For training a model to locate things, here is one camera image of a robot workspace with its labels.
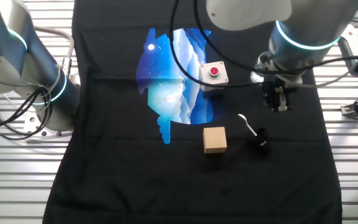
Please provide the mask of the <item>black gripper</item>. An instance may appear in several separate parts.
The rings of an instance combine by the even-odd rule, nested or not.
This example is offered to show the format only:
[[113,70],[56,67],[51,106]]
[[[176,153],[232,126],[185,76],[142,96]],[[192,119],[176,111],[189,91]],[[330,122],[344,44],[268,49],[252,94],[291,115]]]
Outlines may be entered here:
[[290,111],[293,109],[289,101],[289,94],[295,93],[296,88],[287,87],[287,83],[284,81],[273,77],[272,79],[265,78],[262,82],[262,93],[264,97],[264,102],[269,108],[275,107],[275,89],[281,88],[283,92],[278,93],[278,106],[277,111]]

